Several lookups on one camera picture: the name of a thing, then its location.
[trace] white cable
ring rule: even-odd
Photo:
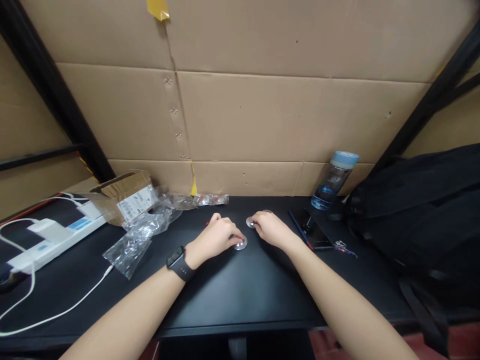
[[[63,199],[63,200],[68,200],[68,201],[71,201],[73,203],[75,203],[76,207],[80,207],[82,206],[81,203],[75,201],[73,198],[70,198],[70,197],[61,197],[61,196],[54,196],[54,197],[47,197],[47,198],[44,198],[43,200],[40,200],[39,203],[41,202],[44,202],[45,200],[50,200],[50,199]]]
[[[155,346],[155,352],[153,353],[153,357],[151,360],[155,360],[155,355],[157,355],[157,350],[159,349],[160,341],[157,341],[156,346]]]
[[[70,199],[73,199],[73,200],[90,200],[90,199],[87,199],[86,197],[74,197],[73,194],[69,192],[62,191],[61,194],[67,195],[68,197],[70,197]]]
[[[69,192],[64,192],[64,191],[62,191],[61,194],[67,195],[68,197],[70,197],[70,199],[73,199],[73,198],[74,198],[74,196],[73,196],[71,193],[69,193]]]
[[[32,219],[32,218],[21,218],[21,219],[12,220],[12,221],[4,223],[3,225],[0,225],[0,240],[2,240],[3,242],[5,242],[5,243],[7,243],[11,246],[13,246],[14,248],[19,249],[23,253],[25,253],[27,250],[25,248],[23,248],[22,246],[14,243],[13,241],[10,241],[7,238],[3,237],[2,234],[1,234],[1,231],[5,226],[7,226],[9,224],[17,223],[17,222],[24,221],[24,220],[28,220],[28,221],[31,221],[33,223],[38,223],[39,222],[38,220]],[[23,300],[28,298],[30,296],[30,294],[32,293],[32,291],[34,291],[34,287],[35,287],[35,264],[34,264],[34,259],[33,258],[31,259],[30,283],[31,283],[30,284],[30,290],[26,293],[26,295],[20,301],[18,301],[16,304],[11,306],[7,311],[5,311],[2,315],[0,315],[0,321],[4,318],[5,315],[7,315],[11,310],[13,310],[18,304],[20,304]]]
[[[6,225],[8,224],[11,224],[11,223],[15,223],[15,222],[19,222],[19,221],[22,221],[22,220],[29,220],[31,222],[34,222],[34,223],[37,223],[38,220],[35,220],[35,219],[32,219],[32,218],[21,218],[21,219],[17,219],[17,220],[12,220],[10,222],[7,222],[3,225],[0,226],[0,232],[2,231],[2,228],[5,227]],[[26,252],[27,250],[25,250],[23,247],[21,247],[20,245],[8,240],[7,238],[3,237],[1,234],[0,234],[0,240],[4,241],[5,243],[9,244],[9,245],[12,245],[13,247],[21,250],[22,252]],[[45,324],[51,320],[54,320],[54,319],[57,319],[63,315],[65,315],[66,313],[70,312],[71,310],[75,309],[83,300],[85,300],[87,298],[88,295],[90,295],[100,284],[101,282],[107,277],[108,274],[110,274],[110,272],[112,271],[112,269],[114,268],[113,265],[109,266],[108,269],[105,271],[105,273],[103,273],[103,276],[101,277],[100,281],[96,283],[96,285],[94,287],[91,288],[91,290],[89,292],[86,293],[86,295],[84,297],[82,297],[80,299],[79,302],[77,302],[75,305],[73,305],[71,308],[69,308],[68,310],[65,310],[64,312],[62,313],[59,313],[58,315],[55,315],[55,316],[52,316],[48,319],[45,319],[45,320],[42,320],[40,322],[37,322],[33,325],[30,325],[30,326],[27,326],[27,327],[24,327],[24,328],[21,328],[21,329],[18,329],[18,330],[14,330],[14,331],[9,331],[9,332],[0,332],[0,337],[7,337],[7,336],[10,336],[10,335],[15,335],[15,334],[18,334],[18,333],[21,333],[21,332],[24,332],[25,330],[29,330],[31,328],[34,328],[34,327],[37,327],[38,325],[41,325],[41,324]],[[31,262],[31,285],[30,285],[30,290],[28,291],[28,293],[20,300],[18,301],[15,305],[11,306],[7,311],[5,311],[1,316],[0,316],[0,321],[2,320],[2,318],[7,315],[13,308],[15,308],[18,304],[20,304],[23,300],[25,300],[26,298],[29,297],[29,295],[33,292],[34,290],[34,287],[35,287],[35,265],[34,265],[34,259],[32,259],[32,262]]]

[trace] keychain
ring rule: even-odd
[[[341,251],[342,253],[353,255],[357,259],[359,258],[356,253],[354,253],[353,251],[347,250],[347,245],[343,241],[340,241],[340,240],[335,241],[335,245],[333,245],[333,248],[335,250]]]

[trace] black desk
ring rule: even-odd
[[[66,211],[65,207],[70,204],[64,203],[69,202],[51,203],[39,210],[42,213],[33,214],[32,217],[41,219],[42,216],[50,216],[67,225],[72,219],[65,217],[71,216],[72,212]],[[232,197],[226,206],[203,206],[185,211],[168,231],[153,238],[130,281],[113,270],[70,313],[18,335],[0,338],[0,352],[45,350],[72,344],[122,297],[161,268],[176,247],[192,241],[214,212],[230,217],[247,236],[248,246],[241,251],[229,249],[207,261],[179,295],[155,336],[326,327],[325,320],[299,277],[272,259],[255,230],[248,228],[245,223],[246,218],[256,211],[270,209],[297,231],[288,210],[308,206],[310,199],[306,197]],[[320,219],[320,222],[332,240],[342,240],[348,249],[358,255],[358,259],[339,251],[319,252],[318,256],[362,293],[390,322],[415,323],[398,288],[397,275],[382,257],[356,240],[342,223],[325,219]],[[23,328],[75,304],[101,278],[109,266],[102,258],[102,253],[123,234],[123,229],[119,227],[104,225],[39,270],[33,294],[2,320],[0,329],[9,331]],[[5,247],[0,246],[1,257]],[[24,281],[12,293],[0,298],[0,312],[20,299],[29,286],[30,281]],[[448,312],[448,317],[452,321],[465,322],[478,319],[479,313],[455,309]]]

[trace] smartphone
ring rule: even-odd
[[[317,225],[307,209],[288,211],[303,240],[311,250],[331,250],[334,245]]]

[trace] power strip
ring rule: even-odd
[[[37,245],[29,248],[26,252],[23,252],[9,260],[7,263],[13,267],[10,272],[31,274],[33,260],[35,271],[38,271],[61,253],[71,248],[73,245],[93,233],[105,223],[106,221],[103,216],[99,216],[94,220],[88,216],[82,217],[67,227],[67,229],[72,231],[72,235],[66,240],[58,243],[43,240]]]

